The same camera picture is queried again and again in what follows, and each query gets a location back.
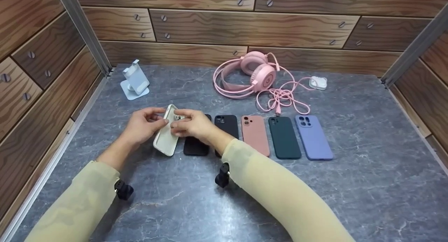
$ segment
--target wooden wall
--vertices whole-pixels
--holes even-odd
[[[101,77],[59,0],[0,0],[0,235]]]
[[[448,31],[395,82],[391,91],[448,167]]]
[[[79,1],[114,66],[260,50],[291,69],[382,76],[448,0]]]

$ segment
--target pink headphones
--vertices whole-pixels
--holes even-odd
[[[275,63],[269,63],[267,59],[268,55],[272,55],[272,57],[274,57]],[[241,70],[245,74],[251,76],[251,84],[231,84],[224,80],[226,76],[228,76],[237,68],[241,68]],[[277,74],[276,71],[280,71],[280,69],[286,71],[291,76],[292,81],[284,83],[279,89],[272,89],[270,87],[274,83]],[[221,88],[216,81],[219,75],[221,75],[221,82],[224,89]],[[305,103],[294,100],[293,96],[293,91],[298,85],[304,87],[307,90],[314,90],[301,84],[300,81],[302,81],[303,79],[310,79],[310,77],[301,78],[296,82],[293,75],[287,69],[278,64],[277,58],[273,53],[263,54],[262,52],[252,51],[247,53],[245,56],[242,56],[241,58],[229,60],[221,64],[213,74],[213,85],[219,94],[223,95],[224,97],[234,99],[247,97],[255,92],[258,92],[257,104],[263,111],[270,111],[275,108],[276,114],[280,115],[280,106],[290,106],[292,104],[299,114],[305,115],[310,112],[309,106]],[[293,88],[282,89],[286,84],[293,84]],[[258,100],[259,95],[264,91],[269,91],[273,95],[273,98],[271,98],[267,103],[268,109],[264,109],[260,105]],[[281,103],[280,100],[289,100],[289,103]],[[307,112],[303,113],[299,111],[296,107],[296,103],[299,103],[306,107]]]

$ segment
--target beige sleeve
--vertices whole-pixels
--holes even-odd
[[[44,213],[26,242],[85,242],[116,196],[120,174],[104,163],[89,162]]]
[[[230,178],[271,213],[298,242],[354,241],[330,207],[296,175],[240,140],[222,157]]]

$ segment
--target finger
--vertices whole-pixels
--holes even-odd
[[[147,118],[148,120],[159,120],[159,119],[163,119],[162,116],[158,115],[158,114],[152,114],[149,116],[149,118]]]
[[[158,121],[151,122],[151,127],[154,131],[162,129],[164,126],[166,126],[169,123],[168,119],[159,119]]]
[[[180,119],[180,120],[176,120],[175,122],[189,122],[189,121],[191,121],[191,118],[183,118],[183,119]]]
[[[174,128],[176,130],[182,130],[182,131],[186,131],[188,130],[188,126],[189,126],[189,121],[174,121],[173,123],[171,123],[171,128]]]
[[[190,136],[187,131],[176,132],[174,135],[177,137],[188,137]]]
[[[196,111],[192,110],[192,109],[176,109],[174,110],[174,114],[176,115],[182,115],[185,117],[189,117],[191,118],[193,116],[193,114],[195,114]]]
[[[165,108],[148,107],[148,108],[143,108],[139,111],[144,113],[145,117],[148,117],[155,113],[165,113],[166,109]]]

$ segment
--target marble surface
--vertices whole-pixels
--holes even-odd
[[[24,240],[72,178],[120,134],[132,111],[173,103],[213,117],[234,114],[239,122],[242,115],[273,115],[259,112],[253,97],[229,100],[218,95],[211,85],[213,68],[145,66],[150,94],[128,101],[119,86],[124,79],[120,67],[124,66],[106,84],[13,241]],[[309,161],[303,153],[300,160],[278,160],[270,140],[271,158],[315,190],[359,242],[448,241],[448,178],[389,92],[374,76],[294,72],[296,77],[310,74],[328,78],[328,89],[298,88],[296,98],[311,104],[335,159]],[[241,83],[248,79],[231,77]],[[283,116],[295,115],[293,108],[283,109]],[[149,142],[129,158],[122,178],[136,190],[133,199],[115,201],[91,241],[291,240],[242,189],[215,185],[221,163],[213,151],[207,157],[187,157],[183,145],[180,140],[169,158]]]

